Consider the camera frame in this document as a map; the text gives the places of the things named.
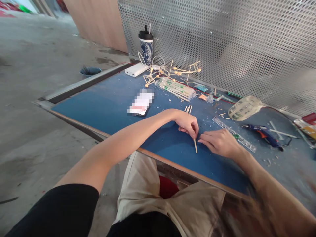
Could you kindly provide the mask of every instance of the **black lid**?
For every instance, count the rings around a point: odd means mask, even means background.
[[[149,31],[148,31],[147,25],[145,25],[144,31],[139,32],[138,37],[142,40],[153,40],[154,39],[154,37],[152,36],[152,33],[149,33]]]

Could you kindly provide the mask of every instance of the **black sleeve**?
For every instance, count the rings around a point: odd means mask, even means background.
[[[88,236],[98,199],[99,192],[89,185],[53,188],[6,236]]]

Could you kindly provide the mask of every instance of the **ruler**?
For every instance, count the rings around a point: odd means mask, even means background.
[[[231,134],[238,134],[236,133],[234,130],[232,130],[230,127],[228,127],[225,123],[223,123],[222,121],[219,120],[219,118],[214,117],[213,121],[215,123],[217,123],[221,128],[225,128],[227,129]],[[253,144],[251,144],[250,142],[248,142],[245,138],[243,138],[242,136],[239,135],[239,138],[237,139],[237,141],[239,141],[242,145],[244,145],[245,147],[247,147],[249,150],[251,150],[253,153],[256,152],[257,147],[254,146]]]

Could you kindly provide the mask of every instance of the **hand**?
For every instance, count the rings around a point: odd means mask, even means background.
[[[179,131],[189,134],[193,139],[198,137],[198,122],[193,115],[182,110],[175,110],[173,119],[179,125]]]
[[[227,129],[204,132],[198,142],[206,145],[211,152],[233,160],[247,152]]]

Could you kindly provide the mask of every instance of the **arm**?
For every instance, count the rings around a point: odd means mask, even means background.
[[[199,129],[196,117],[177,109],[164,110],[123,128],[96,145],[55,187],[71,183],[87,184],[100,193],[111,167],[136,151],[150,135],[170,121],[180,126],[179,131],[187,132],[196,139]]]
[[[315,236],[316,218],[313,214],[276,181],[228,130],[204,132],[198,142],[240,166],[289,236]]]

